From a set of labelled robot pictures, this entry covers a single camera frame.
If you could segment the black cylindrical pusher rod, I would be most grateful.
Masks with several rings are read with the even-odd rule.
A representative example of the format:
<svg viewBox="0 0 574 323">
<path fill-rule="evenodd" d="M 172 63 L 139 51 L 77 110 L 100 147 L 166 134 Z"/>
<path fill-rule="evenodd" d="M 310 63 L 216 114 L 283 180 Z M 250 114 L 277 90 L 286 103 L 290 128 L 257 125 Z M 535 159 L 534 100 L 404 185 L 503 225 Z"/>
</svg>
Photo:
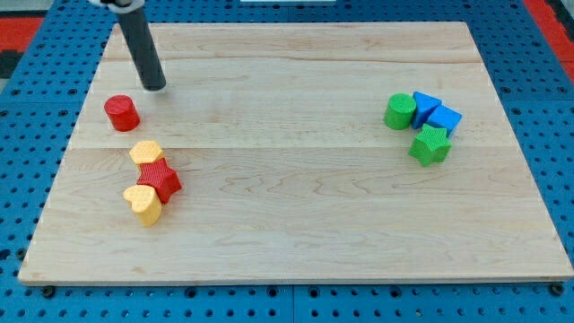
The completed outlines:
<svg viewBox="0 0 574 323">
<path fill-rule="evenodd" d="M 116 16 L 143 88 L 151 92 L 162 90 L 167 82 L 144 5 L 118 7 Z"/>
</svg>

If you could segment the white rod mount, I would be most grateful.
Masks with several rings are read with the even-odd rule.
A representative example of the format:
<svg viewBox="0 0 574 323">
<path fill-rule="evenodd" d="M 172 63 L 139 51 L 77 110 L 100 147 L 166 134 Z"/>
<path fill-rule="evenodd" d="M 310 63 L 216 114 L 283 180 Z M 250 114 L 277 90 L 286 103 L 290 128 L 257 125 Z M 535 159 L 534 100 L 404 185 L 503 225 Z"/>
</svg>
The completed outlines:
<svg viewBox="0 0 574 323">
<path fill-rule="evenodd" d="M 144 0 L 88 0 L 89 3 L 108 7 L 113 13 L 131 13 L 144 6 Z"/>
</svg>

